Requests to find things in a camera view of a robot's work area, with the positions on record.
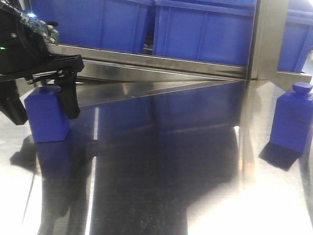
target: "blue storage bin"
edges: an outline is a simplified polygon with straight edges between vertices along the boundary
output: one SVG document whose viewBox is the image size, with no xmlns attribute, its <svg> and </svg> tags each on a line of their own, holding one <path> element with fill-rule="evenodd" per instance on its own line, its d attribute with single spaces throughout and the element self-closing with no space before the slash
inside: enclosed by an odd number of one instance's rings
<svg viewBox="0 0 313 235">
<path fill-rule="evenodd" d="M 153 0 L 32 0 L 44 21 L 59 23 L 60 42 L 141 53 Z"/>
<path fill-rule="evenodd" d="M 154 55 L 247 66 L 255 2 L 156 0 Z M 313 45 L 313 8 L 291 0 L 290 9 L 278 70 L 301 72 Z"/>
<path fill-rule="evenodd" d="M 253 7 L 156 0 L 154 55 L 246 66 L 253 17 Z"/>
<path fill-rule="evenodd" d="M 156 7 L 151 6 L 148 10 L 147 17 L 147 36 L 153 37 L 155 33 L 155 23 L 156 23 Z"/>
<path fill-rule="evenodd" d="M 301 72 L 313 45 L 313 13 L 289 10 L 278 70 Z"/>
</svg>

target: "metal frame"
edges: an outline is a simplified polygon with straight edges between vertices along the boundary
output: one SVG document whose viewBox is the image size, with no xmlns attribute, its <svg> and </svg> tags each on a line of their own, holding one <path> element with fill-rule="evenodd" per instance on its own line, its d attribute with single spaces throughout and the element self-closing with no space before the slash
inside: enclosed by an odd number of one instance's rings
<svg viewBox="0 0 313 235">
<path fill-rule="evenodd" d="M 25 10 L 26 11 L 31 11 L 31 2 L 30 0 L 20 0 L 20 2 L 22 2 L 25 6 Z"/>
<path fill-rule="evenodd" d="M 258 0 L 255 11 L 247 79 L 270 80 L 283 90 L 296 81 L 309 82 L 307 73 L 277 71 L 289 0 Z"/>
<path fill-rule="evenodd" d="M 51 52 L 81 54 L 83 78 L 114 81 L 270 80 L 282 89 L 295 81 L 310 82 L 307 73 L 277 71 L 289 0 L 258 0 L 248 67 L 128 54 L 67 45 L 48 45 Z"/>
</svg>

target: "stainless steel table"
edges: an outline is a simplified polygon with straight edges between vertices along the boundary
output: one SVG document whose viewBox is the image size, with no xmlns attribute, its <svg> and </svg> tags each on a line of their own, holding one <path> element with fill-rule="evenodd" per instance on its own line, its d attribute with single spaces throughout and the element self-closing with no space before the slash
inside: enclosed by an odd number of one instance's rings
<svg viewBox="0 0 313 235">
<path fill-rule="evenodd" d="M 268 81 L 78 88 L 65 141 L 0 114 L 0 234 L 313 234 L 310 153 L 268 145 Z"/>
</svg>

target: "blue plastic bottle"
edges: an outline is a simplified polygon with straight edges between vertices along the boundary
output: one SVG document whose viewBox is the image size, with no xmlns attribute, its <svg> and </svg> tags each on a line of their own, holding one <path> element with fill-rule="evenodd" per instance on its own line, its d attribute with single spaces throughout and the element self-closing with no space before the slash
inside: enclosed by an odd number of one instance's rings
<svg viewBox="0 0 313 235">
<path fill-rule="evenodd" d="M 58 87 L 39 87 L 25 99 L 34 142 L 63 141 L 67 136 L 69 119 L 59 103 L 59 91 Z"/>
<path fill-rule="evenodd" d="M 313 137 L 313 85 L 297 82 L 277 99 L 270 142 L 303 153 Z"/>
</svg>

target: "bottle cap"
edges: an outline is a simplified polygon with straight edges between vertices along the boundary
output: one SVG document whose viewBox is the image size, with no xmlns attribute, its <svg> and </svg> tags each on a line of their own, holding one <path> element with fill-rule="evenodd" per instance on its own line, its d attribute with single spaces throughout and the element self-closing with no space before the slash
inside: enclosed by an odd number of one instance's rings
<svg viewBox="0 0 313 235">
<path fill-rule="evenodd" d="M 312 84 L 305 83 L 305 82 L 297 82 L 297 83 L 293 84 L 293 86 L 292 86 L 292 89 L 296 93 L 300 93 L 300 94 L 308 94 L 308 93 L 310 93 L 312 88 L 313 88 Z"/>
</svg>

